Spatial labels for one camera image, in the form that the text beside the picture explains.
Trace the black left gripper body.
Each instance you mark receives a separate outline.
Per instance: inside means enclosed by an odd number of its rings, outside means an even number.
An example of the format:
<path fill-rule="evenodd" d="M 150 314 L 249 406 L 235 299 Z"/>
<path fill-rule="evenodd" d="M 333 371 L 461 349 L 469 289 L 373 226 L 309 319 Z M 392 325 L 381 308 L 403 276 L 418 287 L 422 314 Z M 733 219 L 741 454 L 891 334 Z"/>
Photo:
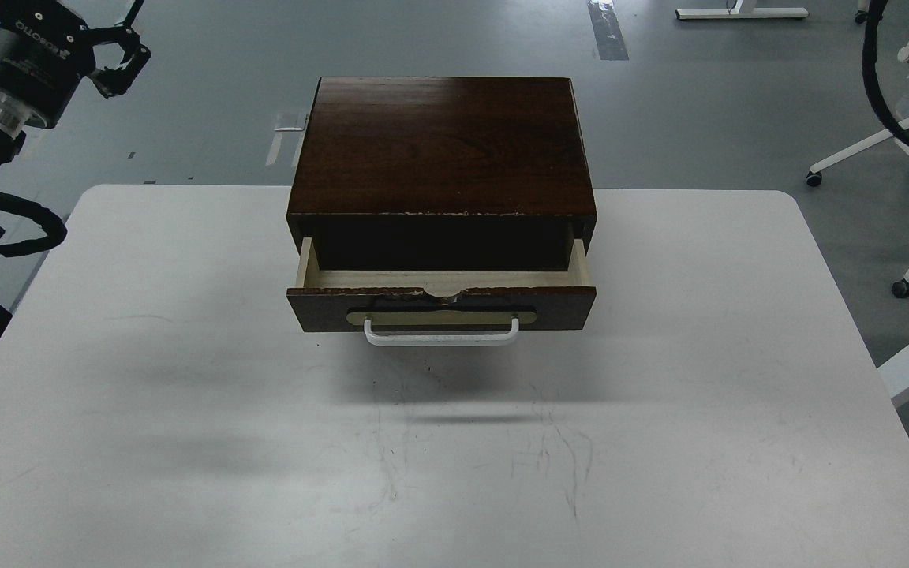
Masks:
<path fill-rule="evenodd" d="M 53 129 L 96 67 L 87 29 L 61 1 L 0 1 L 0 92 L 30 109 L 29 125 Z"/>

